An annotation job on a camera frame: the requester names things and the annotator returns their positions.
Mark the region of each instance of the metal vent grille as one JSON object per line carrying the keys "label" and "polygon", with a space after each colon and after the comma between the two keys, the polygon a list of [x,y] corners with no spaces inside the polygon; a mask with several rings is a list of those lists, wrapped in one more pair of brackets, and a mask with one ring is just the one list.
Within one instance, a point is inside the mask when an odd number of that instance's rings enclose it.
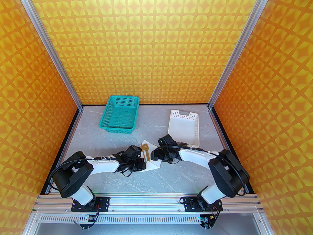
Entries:
{"label": "metal vent grille", "polygon": [[[88,214],[41,214],[42,223],[89,223]],[[98,224],[199,224],[199,216],[182,215],[99,215]]]}

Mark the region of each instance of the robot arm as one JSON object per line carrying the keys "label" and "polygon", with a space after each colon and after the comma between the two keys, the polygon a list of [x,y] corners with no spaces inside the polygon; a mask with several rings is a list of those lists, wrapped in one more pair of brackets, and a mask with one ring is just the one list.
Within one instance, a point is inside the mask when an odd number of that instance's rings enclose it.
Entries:
{"label": "robot arm", "polygon": [[[246,170],[228,150],[211,153],[199,148],[189,148],[186,143],[175,142],[169,134],[158,142],[160,147],[151,152],[151,160],[171,164],[173,159],[178,159],[211,170],[215,184],[205,187],[197,196],[198,205],[203,210],[220,198],[234,197],[249,180]],[[94,206],[95,195],[91,189],[83,186],[85,180],[96,173],[121,172],[124,175],[127,170],[130,174],[145,170],[141,152],[142,149],[134,145],[109,157],[92,158],[79,151],[57,167],[49,179],[53,178],[63,198],[72,197],[82,206]]]}
{"label": "robot arm", "polygon": [[169,134],[158,142],[160,147],[151,153],[152,160],[161,159],[172,163],[173,158],[176,158],[211,170],[215,184],[205,187],[197,196],[198,204],[202,208],[225,196],[235,197],[250,179],[247,171],[228,150],[212,153],[189,148],[186,143],[175,142]]}

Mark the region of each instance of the orange geometric wallpaper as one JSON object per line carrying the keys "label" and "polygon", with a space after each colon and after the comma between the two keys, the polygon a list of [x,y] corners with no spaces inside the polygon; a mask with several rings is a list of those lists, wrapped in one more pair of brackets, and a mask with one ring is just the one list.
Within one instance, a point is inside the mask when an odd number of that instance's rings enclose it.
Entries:
{"label": "orange geometric wallpaper", "polygon": [[256,0],[32,0],[83,104],[207,103]]}
{"label": "orange geometric wallpaper", "polygon": [[0,233],[21,234],[77,107],[20,0],[0,0]]}
{"label": "orange geometric wallpaper", "polygon": [[276,234],[313,234],[313,0],[269,0],[214,105]]}

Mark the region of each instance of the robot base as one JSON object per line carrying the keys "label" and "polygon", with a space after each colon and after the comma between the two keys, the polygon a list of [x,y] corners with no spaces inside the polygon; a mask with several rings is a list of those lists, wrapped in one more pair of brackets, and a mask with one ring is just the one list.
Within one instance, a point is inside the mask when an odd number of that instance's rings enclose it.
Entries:
{"label": "robot base", "polygon": [[74,200],[71,211],[73,212],[108,212],[110,205],[109,197],[97,197],[94,206],[82,206],[78,201]]}
{"label": "robot base", "polygon": [[208,204],[204,208],[201,208],[198,204],[197,197],[182,197],[182,205],[184,205],[185,212],[220,212],[223,211],[222,202],[220,199],[216,200],[213,204]]}

